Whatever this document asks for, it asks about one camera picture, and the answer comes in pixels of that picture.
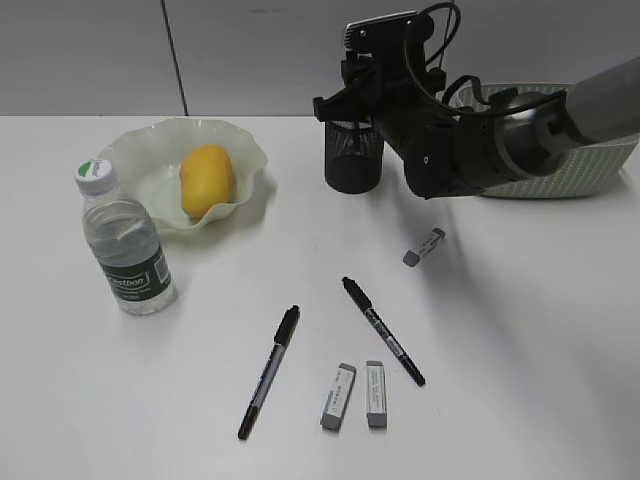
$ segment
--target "white wall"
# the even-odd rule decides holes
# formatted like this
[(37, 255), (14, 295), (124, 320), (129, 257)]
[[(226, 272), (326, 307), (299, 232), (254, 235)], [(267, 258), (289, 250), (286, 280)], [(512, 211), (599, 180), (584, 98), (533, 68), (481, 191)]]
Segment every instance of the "white wall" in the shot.
[(638, 0), (456, 0), (452, 75), (577, 82), (640, 55)]
[[(166, 0), (189, 110), (311, 114), (341, 87), (346, 23), (434, 1)], [(640, 55), (638, 0), (457, 3), (450, 80), (572, 82)], [(182, 113), (160, 0), (1, 4), (0, 115)]]
[[(311, 114), (341, 85), (340, 37), (350, 21), (434, 1), (167, 0), (190, 111)], [(574, 82), (640, 55), (637, 0), (458, 0), (450, 80)], [(440, 27), (444, 12), (436, 14)], [(434, 51), (438, 33), (427, 49)]]
[(0, 115), (180, 115), (159, 0), (0, 0)]
[(424, 0), (167, 0), (187, 103), (198, 115), (310, 115), (343, 85), (345, 25)]

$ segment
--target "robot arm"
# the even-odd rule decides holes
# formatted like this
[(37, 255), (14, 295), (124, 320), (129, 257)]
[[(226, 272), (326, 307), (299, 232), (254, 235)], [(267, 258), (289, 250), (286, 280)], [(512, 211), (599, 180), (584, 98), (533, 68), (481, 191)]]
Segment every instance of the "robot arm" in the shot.
[(455, 34), (459, 9), (450, 3), (348, 25), (342, 62), (346, 88), (327, 100), (314, 99), (320, 121), (373, 123), (402, 158), (416, 195), (477, 195), (551, 175), (565, 150), (640, 132), (640, 58), (569, 92), (547, 96), (510, 90), (480, 99), (490, 105), (485, 112), (436, 100), (446, 74), (426, 69), (424, 42), (434, 31), (429, 13), (440, 8), (456, 13)]

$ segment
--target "white basket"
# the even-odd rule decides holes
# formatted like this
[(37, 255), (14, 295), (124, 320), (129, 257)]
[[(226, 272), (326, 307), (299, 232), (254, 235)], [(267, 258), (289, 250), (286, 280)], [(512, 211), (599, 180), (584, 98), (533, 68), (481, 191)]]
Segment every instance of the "white basket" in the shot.
[[(483, 85), (482, 94), (487, 98), (507, 88), (517, 88), (520, 93), (549, 94), (570, 87), (567, 84), (551, 83), (501, 83)], [(485, 108), (475, 101), (470, 86), (460, 89), (455, 101), (458, 107), (470, 106), (474, 110)], [(563, 154), (564, 165), (553, 175), (490, 188), (484, 195), (508, 198), (573, 198), (594, 195), (615, 178), (638, 145), (639, 139), (640, 135), (632, 135), (613, 142), (570, 150)]]

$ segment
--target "black marker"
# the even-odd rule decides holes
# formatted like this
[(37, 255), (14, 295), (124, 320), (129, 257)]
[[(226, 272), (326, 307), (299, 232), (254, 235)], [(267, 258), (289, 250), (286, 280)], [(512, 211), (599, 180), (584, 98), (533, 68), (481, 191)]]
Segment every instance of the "black marker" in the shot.
[(271, 355), (269, 355), (269, 360), (267, 360), (267, 364), (262, 371), (262, 375), (260, 376), (260, 380), (258, 381), (256, 391), (253, 393), (251, 402), (249, 402), (247, 413), (244, 414), (242, 424), (240, 425), (240, 430), (238, 430), (238, 438), (240, 440), (246, 440), (249, 437), (251, 428), (253, 428), (253, 424), (256, 422), (256, 418), (258, 418), (260, 408), (262, 407), (264, 399), (267, 396), (267, 392), (269, 391), (271, 382), (273, 382), (273, 379), (276, 376), (276, 372), (278, 371), (278, 367), (280, 366), (280, 362), (282, 361), (284, 352), (287, 349), (289, 340), (291, 339), (291, 334), (296, 328), (299, 317), (300, 309), (297, 305), (294, 305), (289, 310), (287, 310), (287, 312), (284, 314), (282, 322), (280, 322), (278, 331), (276, 332), (275, 337), (273, 337), (273, 343), (275, 343), (275, 345), (273, 346)]
[(382, 319), (373, 309), (371, 300), (369, 300), (369, 298), (364, 294), (358, 284), (350, 278), (344, 277), (342, 279), (342, 284), (344, 285), (347, 293), (351, 298), (353, 298), (353, 301), (356, 302), (358, 308), (362, 310), (364, 316), (367, 317), (371, 326), (376, 329), (380, 338), (384, 340), (384, 343), (388, 345), (404, 369), (409, 373), (409, 375), (411, 375), (411, 378), (413, 378), (419, 386), (423, 386), (426, 381), (420, 373), (420, 370), (418, 370), (418, 367), (416, 367), (413, 361), (409, 358), (407, 352), (402, 349), (398, 341), (394, 338)]

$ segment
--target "eraser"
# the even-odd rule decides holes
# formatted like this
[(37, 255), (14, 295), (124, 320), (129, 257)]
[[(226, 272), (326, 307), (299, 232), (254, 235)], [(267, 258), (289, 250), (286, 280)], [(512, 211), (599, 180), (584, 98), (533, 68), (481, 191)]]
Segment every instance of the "eraser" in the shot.
[(447, 234), (444, 232), (444, 230), (440, 228), (434, 228), (433, 230), (431, 230), (431, 233), (429, 233), (429, 236), (424, 242), (422, 242), (420, 245), (416, 245), (411, 250), (408, 250), (407, 253), (405, 253), (402, 261), (410, 267), (415, 267), (418, 263), (420, 263), (420, 260), (429, 255), (438, 246), (438, 244), (442, 240), (444, 240), (444, 237), (446, 235)]
[(387, 392), (382, 362), (367, 362), (367, 423), (371, 428), (387, 427)]
[(320, 425), (329, 430), (340, 430), (344, 412), (347, 409), (351, 389), (356, 379), (356, 367), (341, 363), (331, 385), (327, 403), (322, 412)]

